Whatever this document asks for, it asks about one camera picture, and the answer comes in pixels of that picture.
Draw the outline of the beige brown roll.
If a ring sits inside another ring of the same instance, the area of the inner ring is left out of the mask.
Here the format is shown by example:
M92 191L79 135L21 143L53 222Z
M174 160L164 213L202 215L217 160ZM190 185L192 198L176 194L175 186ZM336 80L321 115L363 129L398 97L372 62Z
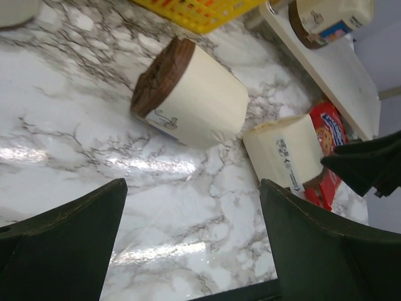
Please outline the beige brown roll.
M295 35L311 50L368 25L374 11L373 0L299 0L288 6Z
M246 118L247 88L193 41L175 37L137 81L131 112L196 149L235 138Z
M259 180L269 179L299 194L326 175L320 162L323 151L308 114L259 124L242 140Z

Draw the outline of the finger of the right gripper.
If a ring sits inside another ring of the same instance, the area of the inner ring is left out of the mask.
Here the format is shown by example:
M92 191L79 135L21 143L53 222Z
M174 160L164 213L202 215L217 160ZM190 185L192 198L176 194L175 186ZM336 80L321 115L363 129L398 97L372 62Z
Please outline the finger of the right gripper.
M379 198L400 187L400 132L340 145L321 163L359 196L375 188Z

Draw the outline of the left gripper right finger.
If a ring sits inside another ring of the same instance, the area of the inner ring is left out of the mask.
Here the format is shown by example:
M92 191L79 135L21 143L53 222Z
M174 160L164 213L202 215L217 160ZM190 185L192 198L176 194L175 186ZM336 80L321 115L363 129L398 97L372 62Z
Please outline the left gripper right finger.
M263 179L283 300L400 300L400 234L354 222Z

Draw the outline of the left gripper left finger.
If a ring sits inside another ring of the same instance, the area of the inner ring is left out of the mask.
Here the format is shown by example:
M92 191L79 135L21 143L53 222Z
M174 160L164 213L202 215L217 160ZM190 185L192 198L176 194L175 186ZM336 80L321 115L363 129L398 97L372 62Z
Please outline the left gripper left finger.
M127 198L123 178L1 228L1 300L99 300Z

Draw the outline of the beige brown roll front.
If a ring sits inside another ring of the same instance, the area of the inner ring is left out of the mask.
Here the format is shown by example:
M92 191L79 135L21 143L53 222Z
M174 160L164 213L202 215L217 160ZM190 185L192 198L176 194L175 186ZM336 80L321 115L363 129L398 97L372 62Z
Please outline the beige brown roll front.
M374 11L373 0L299 0L288 6L295 35L311 50L368 25Z

